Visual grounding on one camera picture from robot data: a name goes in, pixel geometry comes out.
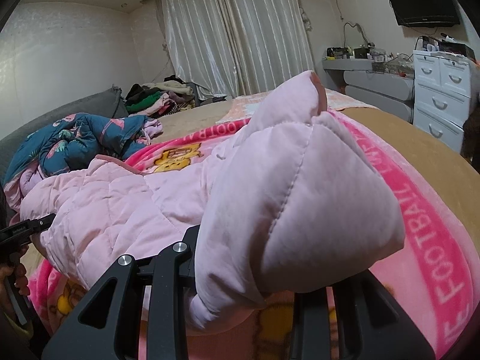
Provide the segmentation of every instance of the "wall-mounted television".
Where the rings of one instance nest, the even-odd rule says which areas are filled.
[[[460,24],[453,0],[390,0],[397,23],[406,27],[452,27]]]

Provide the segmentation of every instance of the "white chest of drawers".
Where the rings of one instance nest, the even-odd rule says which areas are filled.
[[[413,124],[460,152],[464,122],[477,105],[480,69],[446,52],[414,51]]]

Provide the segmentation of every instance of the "human hand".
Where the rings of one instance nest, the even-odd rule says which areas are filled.
[[[20,255],[23,256],[27,250],[28,246],[22,247]],[[30,290],[27,287],[28,279],[26,273],[27,270],[23,264],[19,264],[16,267],[9,267],[7,264],[0,264],[0,310],[5,312],[13,321],[16,320],[14,307],[10,302],[10,298],[8,297],[3,282],[8,276],[15,274],[15,287],[19,289],[20,295],[28,296],[30,295]]]

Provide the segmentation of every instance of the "green garment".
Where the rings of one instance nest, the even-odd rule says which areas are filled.
[[[129,114],[134,114],[139,111],[143,111],[144,109],[147,109],[148,107],[151,107],[155,102],[162,96],[162,92],[158,91],[155,92],[153,95],[150,95],[148,97],[145,97],[141,102],[133,104],[133,105],[127,105],[127,111]]]

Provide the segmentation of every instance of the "pile of clothes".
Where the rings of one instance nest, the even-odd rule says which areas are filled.
[[[125,107],[130,116],[159,118],[195,107],[194,90],[177,77],[134,84],[125,98]]]
[[[20,202],[43,179],[86,169],[97,155],[125,161],[162,132],[156,119],[124,119],[78,113],[30,134],[13,156],[3,180],[9,206]]]

